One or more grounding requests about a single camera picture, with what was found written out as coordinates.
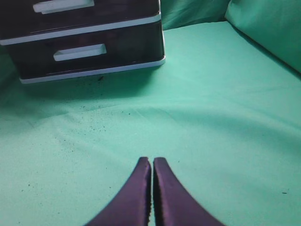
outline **green fabric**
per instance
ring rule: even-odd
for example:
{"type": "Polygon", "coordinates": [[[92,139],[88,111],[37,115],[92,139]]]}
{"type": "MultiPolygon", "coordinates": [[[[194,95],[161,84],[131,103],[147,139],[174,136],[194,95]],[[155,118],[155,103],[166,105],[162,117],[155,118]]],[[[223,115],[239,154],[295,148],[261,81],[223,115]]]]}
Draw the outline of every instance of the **green fabric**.
{"type": "Polygon", "coordinates": [[[164,30],[224,20],[230,0],[161,0],[164,30]]]}
{"type": "MultiPolygon", "coordinates": [[[[140,156],[166,157],[228,226],[301,224],[299,75],[228,22],[169,30],[165,39],[158,69],[6,81],[0,225],[83,225],[140,156]]],[[[3,59],[5,76],[13,68],[3,59]]]]}
{"type": "Polygon", "coordinates": [[[301,72],[301,0],[232,0],[226,18],[301,72]]]}

